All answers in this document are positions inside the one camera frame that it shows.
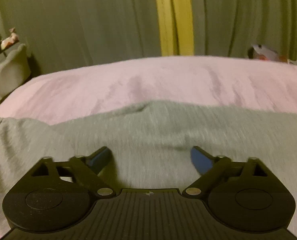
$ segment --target metal pin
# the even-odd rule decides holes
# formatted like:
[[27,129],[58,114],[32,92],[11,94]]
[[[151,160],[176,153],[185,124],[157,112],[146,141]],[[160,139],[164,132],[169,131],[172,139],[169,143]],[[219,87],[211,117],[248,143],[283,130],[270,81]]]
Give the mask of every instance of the metal pin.
[[192,196],[196,196],[202,193],[202,191],[197,187],[189,187],[185,190],[185,192]]
[[113,193],[113,190],[108,188],[108,187],[103,187],[103,188],[100,188],[97,193],[101,196],[108,196],[108,195],[111,195]]

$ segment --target round black disc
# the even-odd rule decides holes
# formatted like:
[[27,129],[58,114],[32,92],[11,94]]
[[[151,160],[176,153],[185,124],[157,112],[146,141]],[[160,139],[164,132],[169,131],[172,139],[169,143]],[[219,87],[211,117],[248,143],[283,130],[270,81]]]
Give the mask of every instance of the round black disc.
[[287,227],[295,212],[295,200],[281,183],[255,176],[215,187],[208,206],[224,224],[250,232]]
[[3,200],[4,214],[13,225],[50,232],[74,224],[89,211],[87,189],[61,179],[37,177],[34,182],[12,188]]

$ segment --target yellow stripe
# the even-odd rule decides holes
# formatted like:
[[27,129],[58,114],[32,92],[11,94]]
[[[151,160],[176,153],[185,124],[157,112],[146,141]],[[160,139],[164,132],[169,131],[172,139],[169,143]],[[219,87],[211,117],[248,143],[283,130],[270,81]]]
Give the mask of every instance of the yellow stripe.
[[176,28],[171,0],[156,0],[162,56],[177,55]]
[[173,0],[178,50],[183,56],[194,55],[193,14],[191,0]]

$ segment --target black device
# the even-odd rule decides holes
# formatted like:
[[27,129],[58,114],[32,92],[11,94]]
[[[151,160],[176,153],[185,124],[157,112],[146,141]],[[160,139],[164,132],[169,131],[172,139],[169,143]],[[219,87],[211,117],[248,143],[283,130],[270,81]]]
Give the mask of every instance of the black device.
[[107,147],[68,162],[41,159],[4,197],[11,230],[1,239],[297,239],[287,230],[295,200],[259,159],[232,162],[197,146],[191,157],[202,176],[182,194],[122,189],[118,195],[98,177],[112,158]]

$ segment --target ribbed black surface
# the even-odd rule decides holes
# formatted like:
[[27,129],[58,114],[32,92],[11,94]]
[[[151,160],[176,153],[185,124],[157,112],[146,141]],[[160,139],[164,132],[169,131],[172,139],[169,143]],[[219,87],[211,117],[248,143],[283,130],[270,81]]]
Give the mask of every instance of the ribbed black surface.
[[34,234],[13,230],[12,240],[295,240],[287,230],[249,234],[216,221],[200,200],[182,197],[175,189],[124,189],[113,199],[99,200],[79,224],[61,232]]

